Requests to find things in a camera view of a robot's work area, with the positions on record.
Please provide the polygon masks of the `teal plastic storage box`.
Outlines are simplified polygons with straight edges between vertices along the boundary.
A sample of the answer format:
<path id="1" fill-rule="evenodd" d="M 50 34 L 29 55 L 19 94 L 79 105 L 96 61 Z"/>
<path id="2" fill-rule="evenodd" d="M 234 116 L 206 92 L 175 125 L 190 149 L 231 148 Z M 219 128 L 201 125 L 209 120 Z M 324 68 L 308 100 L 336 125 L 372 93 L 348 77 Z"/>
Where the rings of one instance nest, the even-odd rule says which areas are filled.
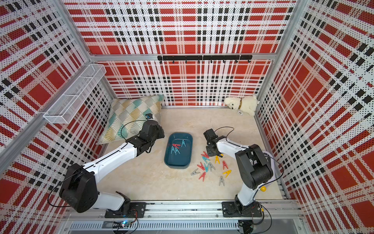
<path id="1" fill-rule="evenodd" d="M 186 169 L 191 162 L 193 137 L 189 133 L 175 132 L 169 136 L 164 163 L 172 169 Z"/>

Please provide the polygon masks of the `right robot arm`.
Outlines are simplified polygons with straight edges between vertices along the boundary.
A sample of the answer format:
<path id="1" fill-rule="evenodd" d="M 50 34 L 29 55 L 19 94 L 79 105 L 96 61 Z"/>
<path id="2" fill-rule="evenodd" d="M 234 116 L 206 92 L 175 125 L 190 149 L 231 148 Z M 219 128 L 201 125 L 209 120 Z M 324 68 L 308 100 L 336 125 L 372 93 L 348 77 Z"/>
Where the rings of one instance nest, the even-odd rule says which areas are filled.
<path id="1" fill-rule="evenodd" d="M 265 156 L 257 144 L 245 146 L 231 142 L 225 136 L 216 135 L 213 129 L 206 130 L 204 137 L 210 157 L 224 154 L 236 159 L 243 181 L 242 188 L 235 197 L 237 209 L 242 211 L 253 207 L 257 192 L 270 182 L 274 175 L 270 157 Z"/>

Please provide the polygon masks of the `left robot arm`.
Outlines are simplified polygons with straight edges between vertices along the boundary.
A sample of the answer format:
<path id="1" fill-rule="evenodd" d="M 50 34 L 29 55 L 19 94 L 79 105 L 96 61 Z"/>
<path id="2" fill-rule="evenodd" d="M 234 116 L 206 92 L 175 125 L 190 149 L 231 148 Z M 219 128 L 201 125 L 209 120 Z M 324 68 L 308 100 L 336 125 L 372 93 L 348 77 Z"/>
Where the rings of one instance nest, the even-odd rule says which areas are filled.
<path id="1" fill-rule="evenodd" d="M 69 166 L 59 191 L 60 198 L 78 213 L 106 209 L 115 215 L 127 215 L 131 200 L 120 192 L 100 192 L 97 184 L 119 166 L 150 151 L 156 140 L 164 137 L 163 128 L 157 121 L 146 120 L 139 134 L 117 149 L 87 164 Z"/>

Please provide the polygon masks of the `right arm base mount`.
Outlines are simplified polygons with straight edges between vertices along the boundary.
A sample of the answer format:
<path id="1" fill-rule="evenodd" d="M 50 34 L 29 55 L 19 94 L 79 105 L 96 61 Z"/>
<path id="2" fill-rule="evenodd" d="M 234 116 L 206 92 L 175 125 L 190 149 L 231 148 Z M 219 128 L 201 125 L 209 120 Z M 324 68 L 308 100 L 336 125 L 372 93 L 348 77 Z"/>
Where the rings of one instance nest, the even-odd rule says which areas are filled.
<path id="1" fill-rule="evenodd" d="M 255 201 L 247 206 L 243 206 L 240 202 L 222 202 L 222 211 L 224 217 L 262 217 L 259 202 Z"/>

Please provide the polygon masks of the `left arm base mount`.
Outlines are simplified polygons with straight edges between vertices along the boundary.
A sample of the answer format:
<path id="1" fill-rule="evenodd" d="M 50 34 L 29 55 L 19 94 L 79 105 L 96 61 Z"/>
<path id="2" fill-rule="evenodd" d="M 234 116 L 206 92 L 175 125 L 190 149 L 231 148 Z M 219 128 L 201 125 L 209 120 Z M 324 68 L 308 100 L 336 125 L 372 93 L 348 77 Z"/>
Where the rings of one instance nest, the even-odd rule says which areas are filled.
<path id="1" fill-rule="evenodd" d="M 116 191 L 117 194 L 124 198 L 124 202 L 121 207 L 114 211 L 107 209 L 105 218 L 143 218 L 146 203 L 145 202 L 131 202 L 130 198 L 121 192 Z"/>

